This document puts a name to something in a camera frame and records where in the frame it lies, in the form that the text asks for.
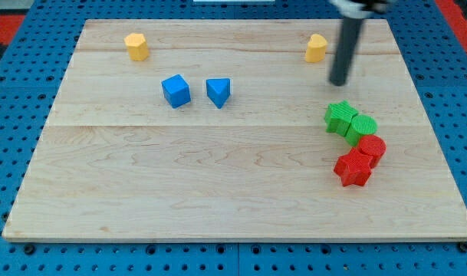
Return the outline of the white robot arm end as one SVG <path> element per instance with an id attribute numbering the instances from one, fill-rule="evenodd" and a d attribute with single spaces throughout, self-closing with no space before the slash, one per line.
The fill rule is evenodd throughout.
<path id="1" fill-rule="evenodd" d="M 372 14 L 385 14 L 395 0 L 329 0 L 347 18 L 365 19 Z"/>

